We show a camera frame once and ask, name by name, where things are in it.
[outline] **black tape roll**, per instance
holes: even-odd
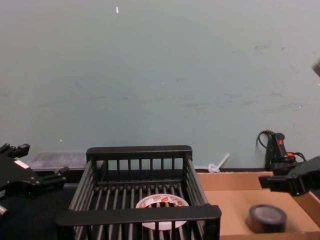
[[[259,204],[249,210],[247,225],[254,233],[282,233],[286,230],[287,215],[280,208]]]

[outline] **roll of tape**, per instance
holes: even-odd
[[[145,198],[141,199],[135,206],[137,209],[147,208],[148,206],[156,203],[170,203],[174,204],[176,207],[184,207],[189,206],[189,204],[181,197],[171,195],[171,194],[154,194],[146,196]],[[175,227],[179,228],[183,224],[185,224],[186,221],[176,221]],[[155,230],[156,224],[154,222],[144,222],[142,223],[142,226]],[[171,229],[171,222],[170,221],[161,221],[159,222],[159,230],[165,231]]]

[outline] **cardboard box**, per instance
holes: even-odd
[[[320,240],[320,201],[311,192],[300,197],[262,189],[258,176],[271,172],[198,173],[204,193],[222,211],[221,240]],[[246,225],[253,205],[269,204],[287,215],[283,233],[253,233]]]

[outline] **tape label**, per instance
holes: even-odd
[[[15,164],[18,164],[20,167],[23,167],[24,169],[29,168],[29,166],[27,164],[25,164],[24,162],[20,161],[20,160],[16,160],[14,161]]]

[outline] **light blue wall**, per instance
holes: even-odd
[[[319,0],[0,0],[0,142],[246,168],[271,129],[320,155],[319,23]]]

